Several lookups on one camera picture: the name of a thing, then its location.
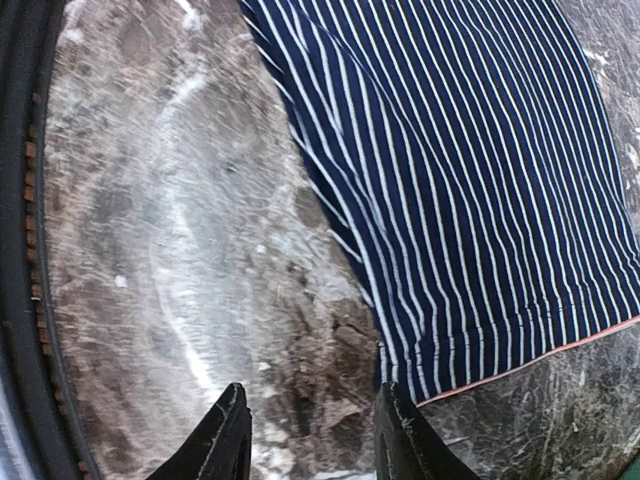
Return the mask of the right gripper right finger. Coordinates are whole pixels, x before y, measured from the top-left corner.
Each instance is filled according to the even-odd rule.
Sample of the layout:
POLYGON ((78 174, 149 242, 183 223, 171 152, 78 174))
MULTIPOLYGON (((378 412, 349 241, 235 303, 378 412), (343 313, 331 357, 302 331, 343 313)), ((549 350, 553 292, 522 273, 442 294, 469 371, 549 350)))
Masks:
POLYGON ((376 477, 382 480, 476 479, 395 383, 384 383, 374 408, 376 477))

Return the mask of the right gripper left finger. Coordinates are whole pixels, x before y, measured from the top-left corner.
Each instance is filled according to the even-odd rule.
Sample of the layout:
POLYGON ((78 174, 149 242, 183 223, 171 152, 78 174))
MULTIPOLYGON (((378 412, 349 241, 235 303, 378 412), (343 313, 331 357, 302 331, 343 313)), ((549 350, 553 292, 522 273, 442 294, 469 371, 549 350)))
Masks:
POLYGON ((252 415, 244 387, 229 384, 178 450, 149 480, 248 480, 252 415))

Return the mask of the navy striped underwear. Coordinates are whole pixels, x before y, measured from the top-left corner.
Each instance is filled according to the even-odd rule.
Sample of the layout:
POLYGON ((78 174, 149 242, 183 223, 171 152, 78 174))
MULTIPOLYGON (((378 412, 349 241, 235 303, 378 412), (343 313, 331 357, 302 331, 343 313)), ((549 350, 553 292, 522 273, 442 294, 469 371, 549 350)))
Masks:
POLYGON ((554 1, 244 1, 311 188, 416 404, 639 318, 607 115, 554 1))

